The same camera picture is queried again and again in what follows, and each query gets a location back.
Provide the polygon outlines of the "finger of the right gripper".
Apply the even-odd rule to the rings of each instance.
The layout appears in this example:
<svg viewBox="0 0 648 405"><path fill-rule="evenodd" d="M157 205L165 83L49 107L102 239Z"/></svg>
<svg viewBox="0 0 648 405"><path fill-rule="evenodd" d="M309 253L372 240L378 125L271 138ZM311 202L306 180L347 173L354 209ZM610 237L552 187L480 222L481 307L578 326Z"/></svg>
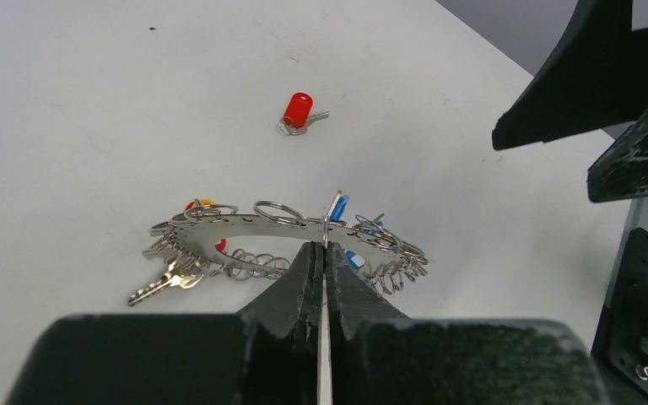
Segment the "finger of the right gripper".
<svg viewBox="0 0 648 405"><path fill-rule="evenodd" d="M648 28L631 1L579 1L559 42L492 131L496 150L638 120L648 108Z"/></svg>
<svg viewBox="0 0 648 405"><path fill-rule="evenodd" d="M593 203L648 197L648 108L589 168Z"/></svg>

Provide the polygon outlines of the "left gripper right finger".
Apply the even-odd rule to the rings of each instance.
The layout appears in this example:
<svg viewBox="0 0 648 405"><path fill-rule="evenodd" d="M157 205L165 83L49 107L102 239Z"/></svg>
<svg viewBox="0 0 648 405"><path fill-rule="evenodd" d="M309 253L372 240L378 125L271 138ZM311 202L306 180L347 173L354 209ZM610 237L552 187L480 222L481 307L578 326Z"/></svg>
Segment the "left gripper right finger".
<svg viewBox="0 0 648 405"><path fill-rule="evenodd" d="M336 404L601 404L580 339L540 319L414 319L325 251Z"/></svg>

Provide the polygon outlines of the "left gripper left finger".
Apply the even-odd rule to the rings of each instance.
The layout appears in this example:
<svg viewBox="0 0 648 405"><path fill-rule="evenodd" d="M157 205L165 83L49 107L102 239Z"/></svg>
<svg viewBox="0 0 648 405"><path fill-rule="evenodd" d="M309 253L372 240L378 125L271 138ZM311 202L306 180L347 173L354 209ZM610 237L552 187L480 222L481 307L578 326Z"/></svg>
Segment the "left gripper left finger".
<svg viewBox="0 0 648 405"><path fill-rule="evenodd" d="M315 404L321 244L229 314L73 315L36 340L9 404Z"/></svg>

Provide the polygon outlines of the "blue tag key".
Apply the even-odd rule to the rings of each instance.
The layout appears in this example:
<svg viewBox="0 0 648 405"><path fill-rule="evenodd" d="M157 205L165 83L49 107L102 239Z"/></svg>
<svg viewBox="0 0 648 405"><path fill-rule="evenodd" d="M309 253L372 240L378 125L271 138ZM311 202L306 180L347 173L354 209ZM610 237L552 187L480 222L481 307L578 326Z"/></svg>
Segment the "blue tag key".
<svg viewBox="0 0 648 405"><path fill-rule="evenodd" d="M324 216L325 221L329 223L340 222L348 205L348 200L349 195L344 194L342 190L338 190Z"/></svg>
<svg viewBox="0 0 648 405"><path fill-rule="evenodd" d="M348 258L349 264L354 270L358 270L365 265L365 259L354 251L345 250L344 254Z"/></svg>

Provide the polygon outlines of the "red tag key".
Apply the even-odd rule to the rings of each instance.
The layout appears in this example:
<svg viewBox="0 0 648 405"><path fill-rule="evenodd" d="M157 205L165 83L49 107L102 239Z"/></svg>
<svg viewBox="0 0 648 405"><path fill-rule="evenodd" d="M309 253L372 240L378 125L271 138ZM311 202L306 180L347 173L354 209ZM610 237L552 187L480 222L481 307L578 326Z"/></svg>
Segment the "red tag key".
<svg viewBox="0 0 648 405"><path fill-rule="evenodd" d="M226 245L227 245L226 239L222 239L215 245L215 247L216 247L216 249L218 251L224 251L225 248L226 248Z"/></svg>
<svg viewBox="0 0 648 405"><path fill-rule="evenodd" d="M278 122L278 130L287 136L303 135L313 122L329 117L329 111L312 113L313 105L314 100L309 94L294 93Z"/></svg>

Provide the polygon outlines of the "blue tag key on disc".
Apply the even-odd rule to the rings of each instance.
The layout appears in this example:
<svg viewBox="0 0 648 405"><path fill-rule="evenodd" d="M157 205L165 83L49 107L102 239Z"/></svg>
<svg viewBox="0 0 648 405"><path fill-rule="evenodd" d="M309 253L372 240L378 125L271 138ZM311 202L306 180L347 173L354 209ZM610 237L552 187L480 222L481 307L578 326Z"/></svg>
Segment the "blue tag key on disc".
<svg viewBox="0 0 648 405"><path fill-rule="evenodd" d="M345 250L344 254L348 258L349 264L354 270L358 270L365 265L365 259L354 251Z"/></svg>

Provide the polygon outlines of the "red tag key on disc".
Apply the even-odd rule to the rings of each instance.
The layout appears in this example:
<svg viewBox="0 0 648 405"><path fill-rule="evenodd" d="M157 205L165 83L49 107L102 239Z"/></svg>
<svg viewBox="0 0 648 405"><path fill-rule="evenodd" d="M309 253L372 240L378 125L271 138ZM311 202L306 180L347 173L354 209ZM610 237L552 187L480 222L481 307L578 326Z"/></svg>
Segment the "red tag key on disc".
<svg viewBox="0 0 648 405"><path fill-rule="evenodd" d="M226 239L222 239L215 245L215 247L216 247L216 249L218 251L224 251L225 248L226 248L226 245L227 245Z"/></svg>

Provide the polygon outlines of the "yellow tag key on disc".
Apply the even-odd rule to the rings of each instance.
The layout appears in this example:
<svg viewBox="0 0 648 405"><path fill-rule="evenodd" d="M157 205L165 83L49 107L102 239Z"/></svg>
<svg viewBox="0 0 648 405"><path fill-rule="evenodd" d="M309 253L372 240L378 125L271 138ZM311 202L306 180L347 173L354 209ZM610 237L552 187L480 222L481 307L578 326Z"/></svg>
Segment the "yellow tag key on disc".
<svg viewBox="0 0 648 405"><path fill-rule="evenodd" d="M213 204L213 201L208 200L208 199L193 199L192 201L190 201L186 205L185 211L187 211L189 209L192 209L192 208L195 208L195 207L209 206L209 205L212 205L212 204Z"/></svg>

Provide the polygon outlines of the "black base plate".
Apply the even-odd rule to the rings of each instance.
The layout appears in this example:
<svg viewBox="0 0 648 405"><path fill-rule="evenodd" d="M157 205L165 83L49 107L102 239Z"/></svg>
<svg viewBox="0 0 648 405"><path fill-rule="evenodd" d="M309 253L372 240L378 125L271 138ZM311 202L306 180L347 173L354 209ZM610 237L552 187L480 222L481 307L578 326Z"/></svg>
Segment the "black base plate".
<svg viewBox="0 0 648 405"><path fill-rule="evenodd" d="M648 404L648 231L632 229L602 312L591 357L615 404Z"/></svg>

